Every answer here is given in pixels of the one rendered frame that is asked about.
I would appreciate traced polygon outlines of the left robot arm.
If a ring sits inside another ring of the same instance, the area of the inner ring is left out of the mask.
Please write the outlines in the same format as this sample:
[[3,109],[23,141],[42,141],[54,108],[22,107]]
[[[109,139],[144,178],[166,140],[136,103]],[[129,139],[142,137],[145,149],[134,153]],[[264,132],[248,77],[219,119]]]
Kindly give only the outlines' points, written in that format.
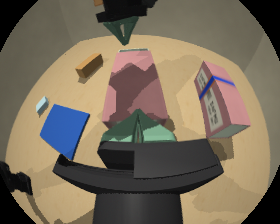
[[[127,0],[127,3],[128,6],[147,5],[147,8],[152,8],[155,5],[156,1],[158,0]],[[0,161],[0,174],[10,193],[14,192],[15,188],[18,188],[21,192],[26,192],[29,195],[33,195],[30,177],[23,172],[13,174],[9,170],[9,165],[5,162]]]

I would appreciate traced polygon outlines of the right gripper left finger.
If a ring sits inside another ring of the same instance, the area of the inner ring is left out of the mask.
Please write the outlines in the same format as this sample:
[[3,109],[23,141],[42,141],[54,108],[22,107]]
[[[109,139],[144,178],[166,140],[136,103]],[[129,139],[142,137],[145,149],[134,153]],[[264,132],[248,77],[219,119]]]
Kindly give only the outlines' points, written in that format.
[[138,109],[136,109],[128,118],[124,119],[114,127],[104,132],[101,141],[124,141],[137,143]]

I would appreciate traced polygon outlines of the blue flat rectangular slab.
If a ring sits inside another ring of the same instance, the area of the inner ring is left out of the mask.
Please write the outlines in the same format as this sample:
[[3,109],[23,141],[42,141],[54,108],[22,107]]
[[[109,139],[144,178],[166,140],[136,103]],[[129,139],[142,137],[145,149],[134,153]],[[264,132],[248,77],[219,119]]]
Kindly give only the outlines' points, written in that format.
[[40,136],[61,154],[73,160],[90,114],[54,104]]

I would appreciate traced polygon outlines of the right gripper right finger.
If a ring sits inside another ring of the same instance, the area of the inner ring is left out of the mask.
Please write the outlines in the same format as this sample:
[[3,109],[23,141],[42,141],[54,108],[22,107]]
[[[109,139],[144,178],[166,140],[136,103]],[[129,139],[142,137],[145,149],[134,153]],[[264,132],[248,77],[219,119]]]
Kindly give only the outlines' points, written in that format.
[[[176,142],[171,131],[146,116],[141,109],[138,109],[138,119],[139,143]],[[141,132],[139,124],[141,124]]]

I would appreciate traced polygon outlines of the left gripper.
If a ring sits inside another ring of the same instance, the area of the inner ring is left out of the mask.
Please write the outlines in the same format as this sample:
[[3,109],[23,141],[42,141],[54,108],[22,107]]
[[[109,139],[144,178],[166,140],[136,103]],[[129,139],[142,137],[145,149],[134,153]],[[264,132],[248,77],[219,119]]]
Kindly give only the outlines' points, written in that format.
[[[105,11],[96,14],[98,23],[104,22],[103,25],[120,41],[122,45],[129,44],[132,31],[139,17],[147,16],[147,5],[127,7],[127,0],[102,1]],[[124,36],[120,28],[122,24],[124,24]]]

